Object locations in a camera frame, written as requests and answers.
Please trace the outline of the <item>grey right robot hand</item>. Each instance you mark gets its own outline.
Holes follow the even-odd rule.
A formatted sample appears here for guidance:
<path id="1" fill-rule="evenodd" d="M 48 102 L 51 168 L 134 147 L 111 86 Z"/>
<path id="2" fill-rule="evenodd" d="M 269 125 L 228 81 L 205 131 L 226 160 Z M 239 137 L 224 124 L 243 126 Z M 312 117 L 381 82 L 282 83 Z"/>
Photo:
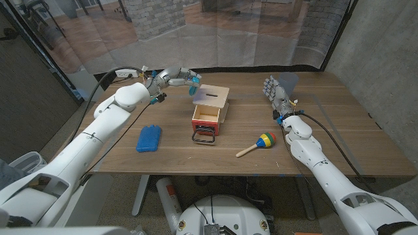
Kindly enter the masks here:
<path id="1" fill-rule="evenodd" d="M 290 81 L 282 78 L 277 80 L 271 76 L 270 78 L 267 78 L 263 84 L 263 93 L 272 103 L 272 117 L 274 120 L 284 120 L 295 114 L 293 105 L 289 99 L 289 95 L 294 89 L 294 87 L 291 87 L 292 83 Z"/>

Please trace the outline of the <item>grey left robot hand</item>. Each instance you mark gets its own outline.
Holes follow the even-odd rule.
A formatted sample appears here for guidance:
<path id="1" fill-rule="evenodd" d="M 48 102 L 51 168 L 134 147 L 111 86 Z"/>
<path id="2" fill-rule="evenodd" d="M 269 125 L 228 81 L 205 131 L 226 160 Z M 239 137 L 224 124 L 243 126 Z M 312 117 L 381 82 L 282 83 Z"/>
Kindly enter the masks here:
<path id="1" fill-rule="evenodd" d="M 184 67 L 169 67 L 162 70 L 155 78 L 146 82 L 146 88 L 151 97 L 162 94 L 162 89 L 169 86 L 189 86 L 200 87 L 202 76 L 190 69 Z"/>

